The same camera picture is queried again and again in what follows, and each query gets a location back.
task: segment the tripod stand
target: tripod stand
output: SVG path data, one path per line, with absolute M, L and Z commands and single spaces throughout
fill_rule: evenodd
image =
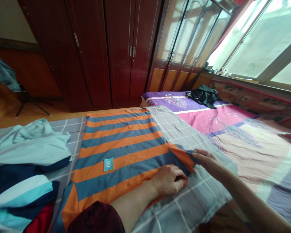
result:
M 22 98 L 22 99 L 21 99 L 20 97 L 18 98 L 19 101 L 22 103 L 22 105 L 21 105 L 21 107 L 19 108 L 19 110 L 18 110 L 18 112 L 17 112 L 15 118 L 18 117 L 18 115 L 19 115 L 20 112 L 22 111 L 24 105 L 25 105 L 26 103 L 29 103 L 29 102 L 32 102 L 35 106 L 37 106 L 38 108 L 40 108 L 40 109 L 41 109 L 43 112 L 45 112 L 47 115 L 51 116 L 51 114 L 49 114 L 49 113 L 48 113 L 44 108 L 42 108 L 40 105 L 38 105 L 38 104 L 37 104 L 37 103 L 32 99 L 31 95 L 28 93 L 28 91 L 24 88 L 24 86 L 23 86 L 20 82 L 18 82 L 18 85 L 19 85 L 20 89 L 22 90 L 22 92 L 20 92 L 20 93 L 21 93 L 21 95 L 22 95 L 23 98 Z M 45 103 L 45 104 L 49 104 L 49 105 L 54 106 L 53 104 L 50 104 L 50 103 L 47 103 L 47 102 L 43 102 L 43 101 L 42 101 L 42 103 Z

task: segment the cabinet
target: cabinet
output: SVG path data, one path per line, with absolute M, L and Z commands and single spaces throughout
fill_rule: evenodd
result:
M 65 0 L 65 3 L 92 105 L 95 110 L 110 109 L 112 105 L 103 1 Z
M 211 0 L 166 1 L 147 91 L 189 91 L 229 22 L 228 10 Z
M 140 104 L 161 3 L 161 0 L 105 0 L 113 108 Z
M 227 26 L 229 1 L 18 0 L 72 111 L 189 90 Z
M 91 108 L 64 2 L 19 0 L 19 4 L 68 107 L 76 111 Z

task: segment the hand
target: hand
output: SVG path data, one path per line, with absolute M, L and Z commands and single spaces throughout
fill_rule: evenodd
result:
M 186 175 L 180 168 L 175 165 L 165 165 L 149 182 L 152 183 L 156 191 L 156 197 L 159 197 L 178 193 L 186 186 L 186 179 Z
M 198 164 L 205 168 L 213 178 L 221 183 L 229 181 L 232 173 L 213 154 L 202 149 L 194 149 L 194 151 L 196 153 L 192 153 L 192 156 L 199 160 Z

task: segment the striped towel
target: striped towel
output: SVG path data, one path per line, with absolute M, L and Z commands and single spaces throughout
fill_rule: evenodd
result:
M 163 165 L 175 164 L 189 176 L 195 172 L 190 153 L 168 143 L 145 108 L 88 114 L 53 230 L 67 229 L 95 201 L 110 204 L 151 179 Z

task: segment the bed sheet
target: bed sheet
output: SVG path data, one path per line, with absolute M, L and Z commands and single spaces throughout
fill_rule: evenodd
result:
M 149 105 L 168 107 L 207 137 L 237 164 L 239 176 L 246 184 L 291 222 L 291 143 L 278 136 L 291 129 L 226 102 L 215 104 L 217 109 L 193 103 L 193 109 L 178 111 L 179 108 L 170 106 L 171 101 L 166 101 L 177 96 L 183 93 L 145 93 L 143 98 Z M 229 207 L 247 221 L 233 201 Z
M 235 163 L 166 107 L 150 107 L 149 110 L 170 143 L 182 145 L 186 150 L 204 148 L 212 151 L 226 166 L 237 173 Z M 54 216 L 58 212 L 62 192 L 70 180 L 80 150 L 85 122 L 85 117 L 51 122 L 55 131 L 68 130 L 71 133 L 71 141 L 67 146 L 74 158 L 66 170 L 57 171 L 49 176 L 51 180 L 61 181 Z M 197 166 L 196 171 L 195 174 L 190 175 L 189 185 L 178 195 L 166 198 L 146 210 L 133 232 L 190 232 L 200 223 L 208 222 L 214 213 L 231 199 L 231 196 L 202 167 Z
M 208 107 L 196 103 L 188 98 L 185 92 L 146 92 L 142 95 L 143 100 L 148 106 L 166 106 L 174 113 L 191 110 L 203 110 Z M 226 101 L 216 101 L 214 106 L 229 104 Z

